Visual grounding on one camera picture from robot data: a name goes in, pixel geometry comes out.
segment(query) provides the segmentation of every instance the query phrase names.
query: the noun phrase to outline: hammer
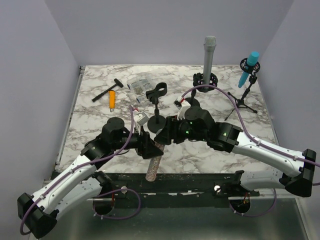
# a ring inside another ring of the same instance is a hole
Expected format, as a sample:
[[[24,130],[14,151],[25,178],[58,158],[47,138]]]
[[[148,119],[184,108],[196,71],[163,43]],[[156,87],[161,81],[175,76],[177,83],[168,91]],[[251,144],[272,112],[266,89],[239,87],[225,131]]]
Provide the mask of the hammer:
[[[109,87],[107,90],[103,91],[102,93],[100,93],[98,96],[96,96],[95,98],[92,99],[92,102],[95,102],[97,100],[99,100],[103,95],[105,95],[107,92],[109,92],[111,89],[113,89],[116,86],[119,86],[120,88],[123,88],[124,85],[118,80],[118,79],[114,79],[115,85],[113,85],[112,87]]]

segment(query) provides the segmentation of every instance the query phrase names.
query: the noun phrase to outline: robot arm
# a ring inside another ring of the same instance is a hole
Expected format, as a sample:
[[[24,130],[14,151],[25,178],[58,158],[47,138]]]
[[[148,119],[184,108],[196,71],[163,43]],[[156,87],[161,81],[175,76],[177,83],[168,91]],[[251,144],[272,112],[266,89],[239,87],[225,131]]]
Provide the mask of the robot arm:
[[[146,116],[137,115],[135,126],[140,127]],[[94,161],[114,153],[128,140],[129,131],[121,118],[113,117],[102,128],[101,134],[85,144],[75,161],[54,180],[32,195],[23,193],[17,200],[18,216],[26,217],[25,225],[36,238],[50,232],[64,213],[77,204],[99,195],[109,180],[96,172],[108,160]],[[135,149],[143,159],[162,156],[150,134],[140,127],[133,133],[125,149]]]
[[[253,142],[243,130],[227,122],[215,122],[207,110],[190,106],[183,98],[174,104],[179,108],[177,116],[168,116],[164,128],[154,140],[163,145],[172,141],[180,144],[185,140],[197,140],[216,151],[241,154],[268,164],[276,171],[244,172],[241,185],[247,190],[260,188],[285,188],[288,192],[301,196],[311,196],[315,166],[297,160],[307,159],[315,162],[316,153],[310,149],[304,152],[290,150],[263,141],[253,135]],[[272,147],[269,150],[261,145]]]

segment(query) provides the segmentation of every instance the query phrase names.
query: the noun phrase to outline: gray microphone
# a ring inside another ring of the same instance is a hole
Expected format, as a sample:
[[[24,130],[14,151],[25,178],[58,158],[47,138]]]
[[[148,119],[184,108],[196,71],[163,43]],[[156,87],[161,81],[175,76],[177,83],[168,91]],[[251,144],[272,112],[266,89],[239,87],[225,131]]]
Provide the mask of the gray microphone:
[[[212,60],[214,58],[214,51],[216,49],[216,37],[206,36],[203,46],[204,46],[203,84],[208,85],[210,83]]]

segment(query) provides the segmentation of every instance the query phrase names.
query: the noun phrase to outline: blue microphone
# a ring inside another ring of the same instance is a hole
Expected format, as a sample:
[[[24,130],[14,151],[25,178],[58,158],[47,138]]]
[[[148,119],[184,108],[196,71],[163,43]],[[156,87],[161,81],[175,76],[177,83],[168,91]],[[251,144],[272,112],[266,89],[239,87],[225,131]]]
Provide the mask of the blue microphone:
[[[247,58],[246,65],[250,67],[254,67],[258,62],[258,58],[259,58],[259,53],[257,51],[253,51],[250,54],[250,56]],[[249,73],[245,71],[242,73],[238,83],[238,88],[242,88],[242,86],[246,83],[248,76],[249,76]]]

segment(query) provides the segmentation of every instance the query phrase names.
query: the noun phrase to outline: gray floor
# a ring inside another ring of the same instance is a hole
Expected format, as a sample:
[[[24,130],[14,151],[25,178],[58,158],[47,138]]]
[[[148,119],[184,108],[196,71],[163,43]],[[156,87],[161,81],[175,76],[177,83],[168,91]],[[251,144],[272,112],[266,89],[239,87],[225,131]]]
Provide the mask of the gray floor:
[[[249,213],[266,210],[272,200],[252,201]],[[117,209],[118,216],[133,210]],[[306,240],[294,199],[279,199],[273,212],[258,218],[226,208],[142,209],[128,220],[93,217],[87,201],[66,214],[43,240]]]

